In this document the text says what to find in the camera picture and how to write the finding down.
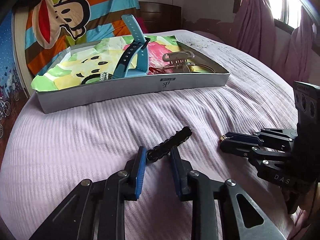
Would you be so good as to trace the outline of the person's right hand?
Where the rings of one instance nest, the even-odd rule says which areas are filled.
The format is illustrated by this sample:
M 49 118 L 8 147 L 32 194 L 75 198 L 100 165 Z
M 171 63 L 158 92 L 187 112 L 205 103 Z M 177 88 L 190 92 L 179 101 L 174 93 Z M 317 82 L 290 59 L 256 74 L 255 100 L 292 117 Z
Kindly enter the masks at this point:
M 298 217 L 296 228 L 306 228 L 315 218 L 319 210 L 319 183 L 315 185 L 299 204 L 301 214 Z

